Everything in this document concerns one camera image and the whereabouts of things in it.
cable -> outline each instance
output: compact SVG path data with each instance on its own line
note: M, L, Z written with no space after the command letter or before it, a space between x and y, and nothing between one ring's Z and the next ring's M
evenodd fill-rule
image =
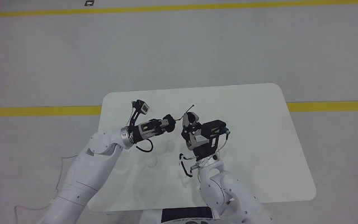
M189 107L189 109L183 114L183 116L192 108L194 106L194 104L193 105L191 105L191 107Z
M220 150L221 150L222 148L224 148L224 146L226 145L227 141L228 141L228 135L227 135L227 137L226 137L226 140L225 140L224 144L223 144L218 150L216 150L216 151L214 152L214 154L212 154L212 155L205 161L205 163L202 165L202 167L200 167L200 168L197 170L197 179L199 180L200 183L201 183L200 178L199 178L200 170L205 166L205 164L206 164L211 158L213 158L213 156L214 156L217 152L220 152Z
M27 210L31 210L31 211L39 211L39 210L43 210L45 208L47 208L48 206L50 206L53 202L53 200L57 197L58 195L58 192L59 192L59 189L58 189L58 185L60 184L60 181L61 181L61 177L62 177L62 171L63 171L63 160L64 159L68 159L68 158L74 158L76 157L77 155L75 156L69 156L69 157L62 157L61 156L61 170L60 170L60 176L58 177L58 181L57 181L57 184L56 184L56 195L53 197L53 199L51 200L51 202L44 206L44 207L41 207L41 208L30 208L30 207L26 207L26 206L22 206L20 204L17 204L14 206L13 210L14 210L14 213L15 213L15 222L16 224L18 224L18 218L17 218L17 208L23 208L23 209L27 209Z
M132 117L133 110L134 110L134 108L132 108L132 112L130 113L129 119L128 119L127 123L125 124L126 126L127 126L127 124L129 123L129 121L130 121L130 119L131 119L131 117Z
M152 148L150 150L143 150L141 148L139 148L138 146L135 146L137 149L141 150L142 152L152 152L153 151L153 142L148 138L146 139L150 142L150 144L152 145Z

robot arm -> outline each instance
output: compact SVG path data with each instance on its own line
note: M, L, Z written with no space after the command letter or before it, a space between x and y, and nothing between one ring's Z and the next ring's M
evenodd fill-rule
M188 112L183 116L182 126L182 136L196 159L187 176L191 177L192 170L198 169L200 195L213 210L214 217L230 223L273 223L262 204L225 169L224 162L216 154L222 148L217 150L219 136L226 134L228 140L230 131L226 124L221 120L200 124L199 117ZM219 173L211 176L213 169Z
M170 115L135 125L138 115L146 114L149 107L141 100L132 104L135 113L128 127L112 133L97 132L81 150L40 224L75 224L86 204L105 184L123 149L174 130L175 120Z

white cable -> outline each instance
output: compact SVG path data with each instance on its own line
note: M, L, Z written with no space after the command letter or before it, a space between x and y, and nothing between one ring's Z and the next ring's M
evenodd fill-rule
M48 204L48 205L46 205L46 206L44 206L44 207L41 207L41 208L30 208L30 207L26 207L26 206L22 206L22 205L20 205L20 204L17 204L17 205L15 205L14 206L14 208L13 208L13 210L14 210L14 212L15 212L15 222L16 222L16 224L18 224L18 218L17 218L17 210L16 210L16 208L23 208L23 209L27 209L27 210L31 210L31 211L39 211L39 210L42 210L42 209L45 209L45 208L47 208L48 206L50 206L51 204L52 204L52 201L57 197L57 195L58 195L58 191L59 191L59 189L58 189L58 185L60 184L60 181L61 181L61 176L62 176L62 170L63 170L63 160L64 159L68 159L68 158L74 158L74 157L76 157L77 155L75 155L75 156L69 156L69 157L62 157L61 156L61 171L60 171L60 176L59 176L59 178L58 178L58 181L57 181L57 184L56 184L56 195L54 196L54 198L51 200L51 202Z
M226 139L225 142L224 142L224 144L223 144L218 150L216 150L216 151L214 152L214 154L212 154L212 155L209 157L209 159L207 159L207 160L205 161L205 163L197 170L197 179L199 180L200 183L201 183L200 178L199 178L200 170L205 166L205 164L206 164L211 158L213 158L213 156L214 156L217 152L219 152L222 148L224 148L224 146L226 145L226 142L227 142L227 141L228 141L228 140Z

table top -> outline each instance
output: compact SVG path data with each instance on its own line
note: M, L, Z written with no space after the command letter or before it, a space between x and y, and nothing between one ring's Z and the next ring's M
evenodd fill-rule
M215 119L230 129L220 157L225 167L261 202L311 200L315 186L281 88L273 83L114 92L102 105L98 130L124 127L131 114L131 101L141 99L150 107L137 123L180 118L190 110L206 123ZM185 176L179 154L191 157L181 137L181 122L172 133L151 138L154 150L135 147L123 150L102 189L90 200L93 211L127 211L205 206L199 181ZM148 150L147 141L138 144Z

tape on floor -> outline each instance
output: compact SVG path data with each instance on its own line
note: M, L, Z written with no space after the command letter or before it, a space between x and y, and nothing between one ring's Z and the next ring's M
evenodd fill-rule
M288 102L290 112L358 111L358 101ZM102 106L40 106L0 108L0 116L101 115Z
M18 12L15 11L15 12L0 12L0 17L54 16L54 15L184 11L184 10L219 10L219 9L235 9L235 8L330 6L330 5L337 5L337 4L358 4L358 0L246 2L246 3L221 3L221 4L191 4L191 5L181 5L181 6L144 6L144 7L123 7L123 8L86 8L86 9L73 9L73 10L44 10L44 11L18 11Z

